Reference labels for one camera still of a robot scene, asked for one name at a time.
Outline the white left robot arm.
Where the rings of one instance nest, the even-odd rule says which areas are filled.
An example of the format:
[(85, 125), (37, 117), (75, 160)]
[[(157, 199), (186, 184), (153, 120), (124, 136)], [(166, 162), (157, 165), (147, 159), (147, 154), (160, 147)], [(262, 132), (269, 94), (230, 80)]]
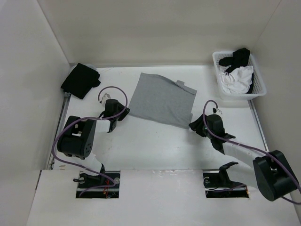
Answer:
[(89, 182), (102, 187), (105, 179), (113, 181), (103, 170), (103, 164), (93, 155), (92, 148), (96, 132), (111, 133), (130, 109), (116, 99), (104, 102), (104, 111), (99, 117), (69, 116), (63, 131), (56, 138), (52, 154), (55, 160), (79, 167), (91, 173)]

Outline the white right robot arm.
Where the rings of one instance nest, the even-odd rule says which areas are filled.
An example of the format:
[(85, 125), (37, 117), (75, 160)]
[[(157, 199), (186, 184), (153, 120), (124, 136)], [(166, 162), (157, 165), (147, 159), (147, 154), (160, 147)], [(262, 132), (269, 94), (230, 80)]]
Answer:
[(248, 165), (252, 172), (246, 173), (239, 182), (257, 188), (267, 200), (272, 202), (301, 189), (281, 151), (266, 152), (237, 142), (235, 136), (226, 133), (219, 115), (202, 114), (189, 127), (201, 137), (209, 138), (215, 150)]

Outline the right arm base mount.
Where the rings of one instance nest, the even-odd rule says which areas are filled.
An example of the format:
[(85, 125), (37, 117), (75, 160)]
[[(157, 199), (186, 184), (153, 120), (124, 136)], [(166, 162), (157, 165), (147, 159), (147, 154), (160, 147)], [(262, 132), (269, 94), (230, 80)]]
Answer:
[(203, 171), (206, 198), (249, 198), (247, 186), (229, 178), (227, 170), (234, 165), (238, 165), (238, 162), (232, 161), (219, 169)]

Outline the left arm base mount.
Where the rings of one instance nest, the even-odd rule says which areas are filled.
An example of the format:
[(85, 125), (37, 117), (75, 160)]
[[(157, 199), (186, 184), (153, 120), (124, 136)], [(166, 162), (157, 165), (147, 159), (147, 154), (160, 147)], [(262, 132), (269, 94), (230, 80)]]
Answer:
[(120, 171), (107, 171), (107, 176), (115, 180), (113, 182), (101, 176), (92, 176), (86, 173), (80, 173), (78, 178), (73, 181), (77, 182), (76, 198), (80, 199), (117, 199), (119, 198), (120, 188)]

